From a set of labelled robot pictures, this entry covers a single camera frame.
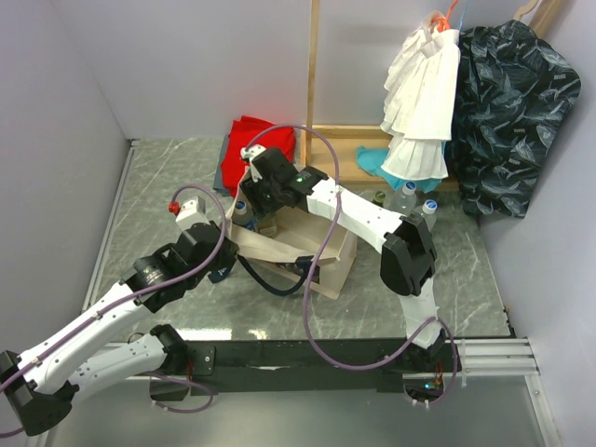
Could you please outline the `beige canvas tote bag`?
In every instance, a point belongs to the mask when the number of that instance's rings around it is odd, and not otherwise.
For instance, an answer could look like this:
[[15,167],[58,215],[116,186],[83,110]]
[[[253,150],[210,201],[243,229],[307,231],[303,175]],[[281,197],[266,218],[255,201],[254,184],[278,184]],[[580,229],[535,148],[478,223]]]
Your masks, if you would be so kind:
[[[234,206],[225,213],[226,236],[239,246],[239,254],[289,279],[298,276],[281,268],[302,256],[313,256],[319,249],[331,223],[295,208],[283,208],[276,214],[278,233],[265,237],[232,223]],[[339,298],[357,256],[356,235],[338,226],[318,260],[318,276],[311,288],[330,299]]]

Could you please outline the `dark green Perrier bottle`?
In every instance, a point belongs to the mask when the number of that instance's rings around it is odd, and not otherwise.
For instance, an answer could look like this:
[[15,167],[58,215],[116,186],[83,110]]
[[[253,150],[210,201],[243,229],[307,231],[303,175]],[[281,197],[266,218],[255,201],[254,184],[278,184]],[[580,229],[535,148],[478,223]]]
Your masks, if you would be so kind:
[[380,208],[382,208],[385,205],[385,200],[386,200],[386,193],[383,191],[377,191],[374,194],[372,203]]

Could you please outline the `clear Pocari Sweat bottle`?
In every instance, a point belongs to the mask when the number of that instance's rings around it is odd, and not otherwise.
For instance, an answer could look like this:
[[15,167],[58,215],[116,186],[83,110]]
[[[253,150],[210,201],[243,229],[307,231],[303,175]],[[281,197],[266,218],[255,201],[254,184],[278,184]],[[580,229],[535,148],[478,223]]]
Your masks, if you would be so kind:
[[416,202],[416,184],[414,182],[407,182],[401,189],[394,192],[386,208],[407,216],[414,210]]

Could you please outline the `clear glass bottle green cap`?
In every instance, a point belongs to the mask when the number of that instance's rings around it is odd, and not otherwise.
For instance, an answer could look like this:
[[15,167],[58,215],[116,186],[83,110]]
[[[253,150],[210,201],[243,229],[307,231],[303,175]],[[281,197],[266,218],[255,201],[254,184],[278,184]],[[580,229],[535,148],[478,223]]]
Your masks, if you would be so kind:
[[261,218],[257,223],[258,232],[265,237],[274,237],[278,233],[278,220],[275,214]]

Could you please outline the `blue label Pocari bottle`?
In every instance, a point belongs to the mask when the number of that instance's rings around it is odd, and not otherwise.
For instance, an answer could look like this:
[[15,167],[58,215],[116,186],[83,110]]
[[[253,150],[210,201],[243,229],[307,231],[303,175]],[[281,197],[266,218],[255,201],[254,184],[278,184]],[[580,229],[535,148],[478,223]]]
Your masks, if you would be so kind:
[[257,229],[256,219],[254,217],[251,206],[243,200],[236,202],[234,213],[232,216],[233,224],[246,228],[251,231]]

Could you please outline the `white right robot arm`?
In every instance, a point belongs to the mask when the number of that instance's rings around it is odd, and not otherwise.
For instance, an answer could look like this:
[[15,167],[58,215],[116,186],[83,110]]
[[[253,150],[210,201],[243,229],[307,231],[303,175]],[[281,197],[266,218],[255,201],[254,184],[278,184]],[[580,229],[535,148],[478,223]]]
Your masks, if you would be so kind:
[[297,169],[277,148],[253,145],[243,148],[240,157],[250,166],[240,189],[257,216],[297,208],[336,222],[381,254],[380,278],[398,295],[406,334],[413,338],[411,365],[428,371],[437,364],[440,324],[420,328],[438,315],[433,293],[437,251],[424,219],[374,205],[319,169]]

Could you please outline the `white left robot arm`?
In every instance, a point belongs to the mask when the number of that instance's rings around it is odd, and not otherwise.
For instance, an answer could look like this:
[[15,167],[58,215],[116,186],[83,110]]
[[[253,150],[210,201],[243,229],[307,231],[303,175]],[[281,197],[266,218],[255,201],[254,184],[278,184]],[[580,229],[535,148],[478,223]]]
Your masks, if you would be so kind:
[[215,222],[195,223],[178,240],[137,260],[103,297],[46,341],[1,354],[1,391],[29,437],[59,424],[83,399],[141,373],[187,373],[188,346],[169,324],[102,353],[112,337],[234,263],[238,246]]

